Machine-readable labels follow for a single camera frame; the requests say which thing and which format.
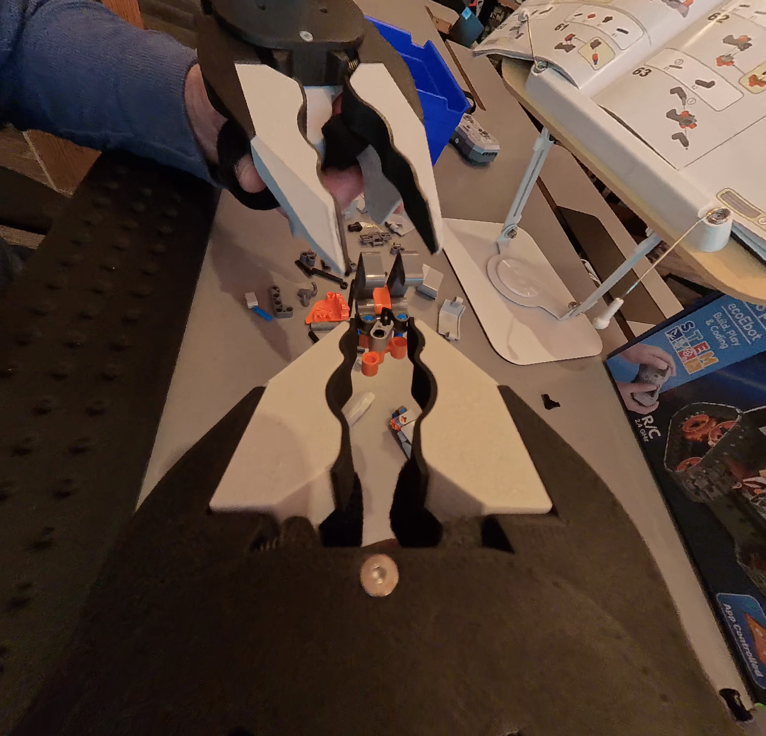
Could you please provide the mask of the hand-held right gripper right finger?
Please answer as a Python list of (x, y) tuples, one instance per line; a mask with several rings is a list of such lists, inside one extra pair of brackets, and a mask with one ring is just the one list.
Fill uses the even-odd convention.
[(426, 323), (415, 327), (436, 384), (435, 405), (418, 419), (426, 508), (437, 518), (549, 513), (548, 492), (496, 381)]

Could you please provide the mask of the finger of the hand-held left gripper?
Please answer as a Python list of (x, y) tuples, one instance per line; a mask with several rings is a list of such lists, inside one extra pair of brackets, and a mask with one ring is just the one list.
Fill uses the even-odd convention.
[(423, 122), (386, 65), (361, 63), (342, 86), (342, 104), (322, 128), (324, 162), (359, 165), (366, 213), (384, 224), (403, 206), (430, 253), (441, 251), (443, 220)]
[(292, 232), (345, 271), (338, 209), (320, 178), (320, 153), (307, 137), (303, 87), (268, 65), (236, 64), (235, 70), (254, 127), (251, 151), (259, 175), (289, 216)]

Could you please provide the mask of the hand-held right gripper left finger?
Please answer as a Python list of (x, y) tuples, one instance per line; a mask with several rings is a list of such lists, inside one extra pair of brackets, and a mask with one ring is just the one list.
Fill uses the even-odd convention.
[(330, 469), (342, 428), (326, 399), (343, 363), (343, 321), (267, 383), (210, 500), (216, 512), (328, 516), (335, 508)]

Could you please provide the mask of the grey white orange brick arm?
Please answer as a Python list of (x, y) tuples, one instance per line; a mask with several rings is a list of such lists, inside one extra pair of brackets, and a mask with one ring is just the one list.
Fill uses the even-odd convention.
[(418, 415), (412, 409), (399, 406), (392, 412), (388, 423), (392, 434), (408, 459), (411, 457), (417, 417)]

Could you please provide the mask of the grey orange brick claw assembly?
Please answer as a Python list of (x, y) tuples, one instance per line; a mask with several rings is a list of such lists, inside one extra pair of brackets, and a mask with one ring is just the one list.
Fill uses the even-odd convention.
[(417, 252), (398, 252), (388, 271), (379, 252), (360, 252), (349, 305), (355, 307), (355, 316), (361, 319), (363, 329), (370, 330), (372, 322), (391, 316), (394, 334), (402, 336), (409, 318), (407, 291), (419, 288), (423, 280), (423, 265)]

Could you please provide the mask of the person's left forearm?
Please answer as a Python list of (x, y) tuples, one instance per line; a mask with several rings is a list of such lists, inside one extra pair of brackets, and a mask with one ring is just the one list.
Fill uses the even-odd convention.
[(190, 128), (196, 53), (92, 0), (1, 0), (2, 124), (123, 150), (211, 182)]

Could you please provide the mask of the person's left hand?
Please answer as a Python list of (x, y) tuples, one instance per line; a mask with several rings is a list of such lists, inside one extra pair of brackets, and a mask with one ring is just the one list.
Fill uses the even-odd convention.
[[(190, 127), (206, 162), (217, 166), (217, 137), (226, 119), (214, 108), (207, 96), (199, 64), (193, 65), (186, 75), (185, 105)], [(243, 156), (234, 169), (237, 182), (243, 191), (259, 194), (266, 189), (250, 153)], [(329, 167), (322, 173), (322, 179), (326, 189), (342, 210), (363, 193), (364, 183), (358, 165), (345, 170)]]

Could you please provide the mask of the grey toy battery hub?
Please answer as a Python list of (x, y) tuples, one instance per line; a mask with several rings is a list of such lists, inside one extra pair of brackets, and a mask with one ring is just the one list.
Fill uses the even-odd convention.
[(450, 138), (450, 146), (474, 166), (493, 162), (500, 151), (499, 142), (480, 126), (470, 113), (465, 113)]

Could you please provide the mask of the blue plastic bin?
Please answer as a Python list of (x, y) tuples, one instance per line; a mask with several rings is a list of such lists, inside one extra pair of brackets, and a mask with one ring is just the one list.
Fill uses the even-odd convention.
[(470, 104), (435, 44), (415, 43), (411, 34), (396, 26), (366, 17), (407, 64), (424, 113), (424, 127), (432, 164), (450, 143)]

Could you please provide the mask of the scatter of dark grey connectors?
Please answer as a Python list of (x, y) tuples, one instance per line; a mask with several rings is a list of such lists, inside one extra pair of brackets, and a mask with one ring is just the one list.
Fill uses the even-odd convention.
[[(359, 246), (362, 247), (362, 252), (366, 254), (376, 255), (379, 250), (388, 249), (391, 256), (395, 258), (399, 255), (402, 255), (403, 258), (409, 255), (417, 255), (416, 252), (405, 249), (401, 243), (395, 242), (393, 240), (394, 233), (390, 230), (384, 231), (378, 226), (361, 222), (352, 223), (350, 228), (351, 235), (359, 235)], [(295, 266), (307, 278), (320, 278), (330, 281), (332, 284), (337, 285), (340, 290), (348, 291), (350, 297), (352, 296), (351, 284), (355, 279), (356, 271), (360, 264), (360, 261), (349, 262), (344, 268), (343, 275), (341, 275), (340, 269), (331, 267), (330, 263), (321, 259), (313, 250), (301, 252), (300, 258), (295, 261)]]

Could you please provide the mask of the white curved blade panel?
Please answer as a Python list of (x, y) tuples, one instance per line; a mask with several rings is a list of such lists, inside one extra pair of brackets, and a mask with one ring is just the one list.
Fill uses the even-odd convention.
[(370, 391), (355, 393), (351, 396), (342, 407), (342, 415), (350, 428), (359, 422), (374, 401), (375, 394)]

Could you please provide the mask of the light grey curved panel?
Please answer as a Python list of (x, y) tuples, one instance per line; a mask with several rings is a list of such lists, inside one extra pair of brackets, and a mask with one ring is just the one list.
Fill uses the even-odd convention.
[(445, 300), (438, 313), (437, 333), (449, 341), (459, 340), (461, 319), (465, 309), (464, 300), (461, 297)]

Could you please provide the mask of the white book stand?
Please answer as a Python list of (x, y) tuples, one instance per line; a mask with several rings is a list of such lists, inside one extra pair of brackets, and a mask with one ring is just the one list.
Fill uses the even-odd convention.
[[(444, 218), (444, 250), (495, 351), (513, 364), (589, 358), (602, 350), (614, 301), (596, 324), (586, 312), (657, 243), (679, 243), (713, 284), (742, 300), (764, 300), (764, 266), (731, 237), (744, 217), (704, 194), (553, 69), (503, 61), (503, 79), (541, 121), (529, 165), (503, 224)], [(522, 210), (558, 140), (630, 205), (650, 235), (607, 279), (576, 301), (534, 238)]]

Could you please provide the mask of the orange panel brick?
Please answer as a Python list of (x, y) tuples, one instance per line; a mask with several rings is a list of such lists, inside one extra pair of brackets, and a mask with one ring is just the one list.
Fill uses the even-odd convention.
[(305, 323), (310, 331), (324, 332), (336, 328), (340, 323), (348, 321), (350, 308), (340, 292), (328, 292), (323, 300), (317, 301)]

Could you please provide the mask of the dark blue robot kit box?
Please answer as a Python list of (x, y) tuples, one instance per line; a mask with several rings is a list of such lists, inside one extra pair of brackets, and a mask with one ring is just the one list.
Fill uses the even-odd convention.
[(765, 699), (765, 309), (713, 292), (605, 362), (752, 699)]

